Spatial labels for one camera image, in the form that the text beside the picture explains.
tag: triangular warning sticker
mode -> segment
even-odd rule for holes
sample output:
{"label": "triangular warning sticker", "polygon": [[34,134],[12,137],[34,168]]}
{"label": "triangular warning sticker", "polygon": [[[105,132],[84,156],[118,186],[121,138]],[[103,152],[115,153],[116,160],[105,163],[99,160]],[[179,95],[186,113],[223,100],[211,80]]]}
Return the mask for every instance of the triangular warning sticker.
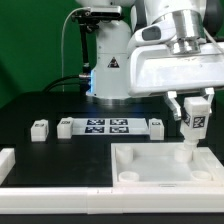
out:
{"label": "triangular warning sticker", "polygon": [[108,65],[108,68],[120,68],[115,57],[112,58],[110,64]]}

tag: black tabletop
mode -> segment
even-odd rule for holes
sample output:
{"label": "black tabletop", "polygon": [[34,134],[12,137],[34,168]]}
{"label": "black tabletop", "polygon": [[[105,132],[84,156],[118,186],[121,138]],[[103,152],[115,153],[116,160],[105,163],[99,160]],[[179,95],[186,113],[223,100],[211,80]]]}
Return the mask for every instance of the black tabletop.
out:
{"label": "black tabletop", "polygon": [[[183,103],[183,96],[178,98]],[[208,146],[219,160],[224,159],[224,107],[214,101],[207,138],[200,146]],[[126,106],[103,106],[88,102],[77,93],[26,93],[0,110],[0,150],[14,147],[16,165],[2,188],[8,187],[111,187],[111,143],[148,143],[149,136],[72,136],[57,139],[61,118],[157,118],[165,126],[165,142],[183,141],[180,122],[162,97],[147,98]],[[49,121],[45,143],[32,143],[30,128],[35,120]],[[47,223],[223,223],[222,214],[129,214],[107,216],[1,216],[0,221],[45,220]]]}

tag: white holder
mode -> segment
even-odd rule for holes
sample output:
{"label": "white holder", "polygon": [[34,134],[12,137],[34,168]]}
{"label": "white holder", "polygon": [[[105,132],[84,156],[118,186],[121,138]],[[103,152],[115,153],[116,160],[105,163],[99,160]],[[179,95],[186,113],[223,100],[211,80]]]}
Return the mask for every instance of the white holder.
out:
{"label": "white holder", "polygon": [[164,140],[164,125],[162,120],[150,119],[149,120],[149,132],[151,140]]}
{"label": "white holder", "polygon": [[180,146],[175,150],[174,158],[180,163],[189,163],[193,159],[193,150],[186,149],[184,146]]}
{"label": "white holder", "polygon": [[120,173],[118,179],[120,182],[131,183],[131,182],[138,182],[140,177],[139,174],[136,172],[126,171]]}
{"label": "white holder", "polygon": [[57,126],[58,139],[71,139],[73,131],[73,118],[63,118]]}
{"label": "white holder", "polygon": [[31,128],[32,142],[45,142],[49,133],[49,124],[47,120],[35,121]]}
{"label": "white holder", "polygon": [[191,173],[191,180],[193,180],[193,181],[212,181],[212,175],[209,172],[196,170]]}
{"label": "white holder", "polygon": [[116,148],[116,159],[120,164],[129,164],[133,161],[133,148],[125,145]]}

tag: white block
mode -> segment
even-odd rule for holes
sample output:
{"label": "white block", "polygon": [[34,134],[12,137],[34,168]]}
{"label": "white block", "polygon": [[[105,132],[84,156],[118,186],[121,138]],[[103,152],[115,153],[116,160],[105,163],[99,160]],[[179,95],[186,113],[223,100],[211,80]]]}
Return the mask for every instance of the white block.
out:
{"label": "white block", "polygon": [[71,139],[74,119],[63,118],[57,126],[58,139]]}
{"label": "white block", "polygon": [[2,149],[0,152],[0,185],[15,165],[14,149]]}
{"label": "white block", "polygon": [[45,142],[49,133],[47,120],[35,121],[31,128],[32,142]]}
{"label": "white block", "polygon": [[162,120],[150,119],[149,120],[149,133],[151,140],[164,140],[164,125]]}
{"label": "white block", "polygon": [[203,97],[185,98],[186,118],[181,122],[180,132],[185,139],[198,140],[206,137],[211,104]]}

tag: blue light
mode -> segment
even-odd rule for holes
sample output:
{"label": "blue light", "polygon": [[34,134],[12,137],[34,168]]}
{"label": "blue light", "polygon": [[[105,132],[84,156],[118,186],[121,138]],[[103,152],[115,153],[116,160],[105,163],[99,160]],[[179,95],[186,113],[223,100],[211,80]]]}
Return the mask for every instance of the blue light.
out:
{"label": "blue light", "polygon": [[94,71],[92,70],[91,71],[91,74],[90,74],[90,92],[93,93],[93,78],[94,78]]}

